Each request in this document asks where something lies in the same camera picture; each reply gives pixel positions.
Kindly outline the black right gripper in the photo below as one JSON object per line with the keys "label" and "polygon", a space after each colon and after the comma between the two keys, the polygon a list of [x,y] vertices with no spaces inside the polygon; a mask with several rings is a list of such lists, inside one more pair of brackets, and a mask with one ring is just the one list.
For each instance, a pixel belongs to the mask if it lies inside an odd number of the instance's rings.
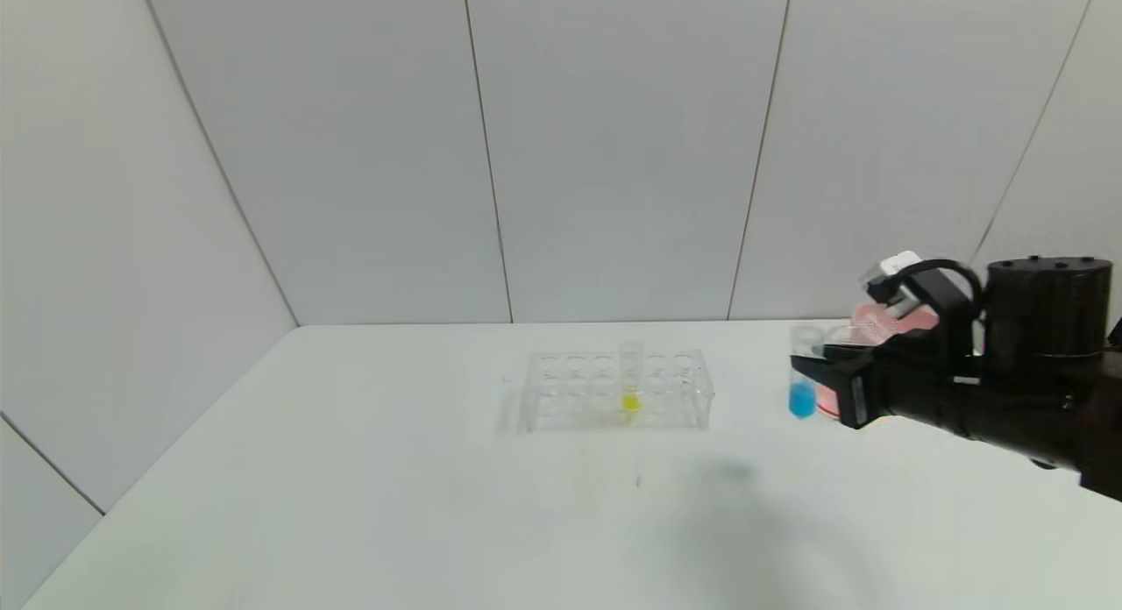
{"label": "black right gripper", "polygon": [[877,345],[817,344],[790,362],[801,377],[834,389],[842,425],[861,429],[900,415],[959,433],[951,407],[959,342],[946,333],[903,333]]}

